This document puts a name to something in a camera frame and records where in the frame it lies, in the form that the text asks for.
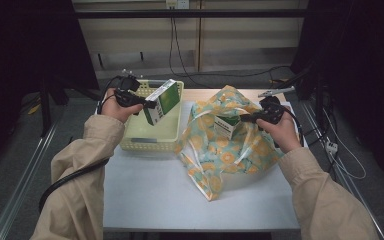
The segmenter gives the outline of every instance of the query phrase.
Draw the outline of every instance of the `small green and white box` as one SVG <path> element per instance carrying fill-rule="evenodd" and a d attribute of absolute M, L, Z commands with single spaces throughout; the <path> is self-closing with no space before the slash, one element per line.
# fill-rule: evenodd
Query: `small green and white box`
<path fill-rule="evenodd" d="M 226 136 L 229 138 L 229 140 L 232 139 L 233 132 L 235 131 L 236 127 L 240 123 L 240 117 L 239 116 L 233 116 L 233 117 L 222 117 L 222 116 L 215 116 L 214 117 L 214 130 L 223 136 Z"/>
<path fill-rule="evenodd" d="M 144 109 L 146 120 L 149 124 L 155 126 L 180 102 L 177 82 L 173 79 L 167 80 L 161 87 L 146 97 L 146 100 L 157 102 L 155 109 Z"/>

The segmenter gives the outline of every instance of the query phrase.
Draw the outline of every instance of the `basket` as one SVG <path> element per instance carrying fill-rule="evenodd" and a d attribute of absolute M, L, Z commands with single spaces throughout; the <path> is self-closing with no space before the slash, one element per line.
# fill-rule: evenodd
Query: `basket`
<path fill-rule="evenodd" d="M 138 80 L 140 86 L 136 95 L 147 97 L 160 87 L 164 80 Z M 179 136 L 181 101 L 184 84 L 176 81 L 180 102 L 171 109 L 156 126 L 147 122 L 143 112 L 131 115 L 125 123 L 125 131 L 120 147 L 127 151 L 173 152 Z"/>

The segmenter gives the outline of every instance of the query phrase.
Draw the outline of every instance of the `hand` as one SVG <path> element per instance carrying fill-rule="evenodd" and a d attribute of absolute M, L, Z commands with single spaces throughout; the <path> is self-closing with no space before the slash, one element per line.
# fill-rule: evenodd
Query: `hand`
<path fill-rule="evenodd" d="M 114 88 L 110 88 L 107 91 L 107 96 L 114 95 Z M 127 119 L 130 117 L 130 115 L 134 113 L 138 113 L 143 109 L 142 104 L 137 104 L 130 107 L 122 107 L 118 104 L 115 96 L 112 96 L 105 101 L 104 105 L 102 106 L 102 115 L 113 117 L 122 123 L 125 123 Z"/>
<path fill-rule="evenodd" d="M 289 113 L 283 113 L 276 125 L 262 119 L 257 119 L 256 123 L 272 136 L 273 140 L 279 144 L 282 152 L 287 153 L 301 147 L 295 132 L 294 120 Z"/>

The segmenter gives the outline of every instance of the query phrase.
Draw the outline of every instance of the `beige sleeve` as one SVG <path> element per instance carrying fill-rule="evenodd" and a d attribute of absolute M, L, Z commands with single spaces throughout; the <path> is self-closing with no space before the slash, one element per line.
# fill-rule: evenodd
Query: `beige sleeve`
<path fill-rule="evenodd" d="M 111 157 L 124 133 L 120 121 L 91 116 L 83 139 L 58 153 L 51 163 L 52 183 Z M 75 178 L 47 199 L 32 239 L 102 239 L 104 168 Z"/>
<path fill-rule="evenodd" d="M 279 161 L 292 187 L 302 239 L 378 239 L 365 207 L 324 172 L 308 148 Z"/>

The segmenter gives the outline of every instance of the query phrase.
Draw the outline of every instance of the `plastic bag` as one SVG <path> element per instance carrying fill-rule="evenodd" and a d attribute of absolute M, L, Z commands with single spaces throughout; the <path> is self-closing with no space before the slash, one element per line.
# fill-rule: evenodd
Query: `plastic bag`
<path fill-rule="evenodd" d="M 256 124 L 240 122 L 231 139 L 214 130 L 216 116 L 232 117 L 258 110 L 260 106 L 231 86 L 225 86 L 208 101 L 193 104 L 175 153 L 209 201 L 217 199 L 222 192 L 223 172 L 265 171 L 282 156 L 271 136 L 259 131 Z"/>

